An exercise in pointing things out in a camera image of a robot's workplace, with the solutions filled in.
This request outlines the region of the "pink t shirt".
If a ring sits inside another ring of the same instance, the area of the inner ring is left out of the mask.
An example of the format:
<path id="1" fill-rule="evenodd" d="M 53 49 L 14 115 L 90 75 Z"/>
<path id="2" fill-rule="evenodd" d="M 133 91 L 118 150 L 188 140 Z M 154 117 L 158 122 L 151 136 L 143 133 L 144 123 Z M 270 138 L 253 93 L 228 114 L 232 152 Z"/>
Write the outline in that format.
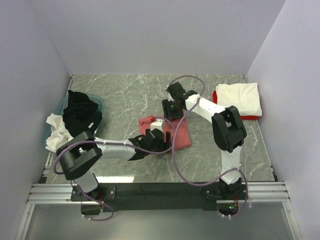
<path id="1" fill-rule="evenodd" d="M 147 116 L 144 118 L 140 118 L 138 120 L 139 123 L 139 132 L 141 135 L 145 135 L 146 134 L 146 129 L 150 129 L 151 128 L 151 124 L 152 124 L 152 118 L 153 116 Z M 167 123 L 166 121 L 164 121 L 164 133 L 166 132 L 170 132 L 171 135 L 171 143 L 174 140 L 174 128 Z M 176 137 L 176 141 L 175 141 L 175 149 L 176 150 L 180 150 L 180 149 L 184 149 L 184 148 L 189 148 L 192 146 L 192 142 L 189 136 L 189 130 L 188 130 L 188 122 L 187 119 L 184 119 L 182 124 L 180 125 L 180 128 L 177 131 L 177 137 Z"/>

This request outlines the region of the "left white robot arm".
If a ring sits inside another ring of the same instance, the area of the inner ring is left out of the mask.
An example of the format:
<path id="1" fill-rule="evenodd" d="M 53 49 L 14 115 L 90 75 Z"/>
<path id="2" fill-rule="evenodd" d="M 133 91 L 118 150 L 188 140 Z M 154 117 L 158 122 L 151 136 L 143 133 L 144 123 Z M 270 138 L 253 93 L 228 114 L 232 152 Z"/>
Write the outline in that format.
<path id="1" fill-rule="evenodd" d="M 159 129 L 147 129 L 145 134 L 123 141 L 104 140 L 85 131 L 56 151 L 53 171 L 64 175 L 68 181 L 74 181 L 82 190 L 82 195 L 88 201 L 94 201 L 100 195 L 100 188 L 91 167 L 99 159 L 136 161 L 149 154 L 166 153 L 171 147 L 171 133 Z"/>

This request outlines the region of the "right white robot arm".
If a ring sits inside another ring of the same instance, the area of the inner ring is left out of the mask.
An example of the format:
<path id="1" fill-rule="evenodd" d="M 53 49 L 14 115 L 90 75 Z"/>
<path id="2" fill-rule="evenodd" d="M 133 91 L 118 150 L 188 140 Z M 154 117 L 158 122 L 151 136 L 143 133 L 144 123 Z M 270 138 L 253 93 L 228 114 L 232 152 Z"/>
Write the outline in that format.
<path id="1" fill-rule="evenodd" d="M 240 153 L 247 131 L 235 106 L 220 106 L 203 98 L 194 90 L 185 91 L 179 82 L 167 87 L 171 100 L 163 100 L 166 119 L 178 119 L 179 129 L 189 113 L 193 112 L 212 125 L 213 139 L 221 150 L 221 175 L 212 182 L 203 183 L 205 195 L 230 200 L 245 190 L 240 172 Z"/>

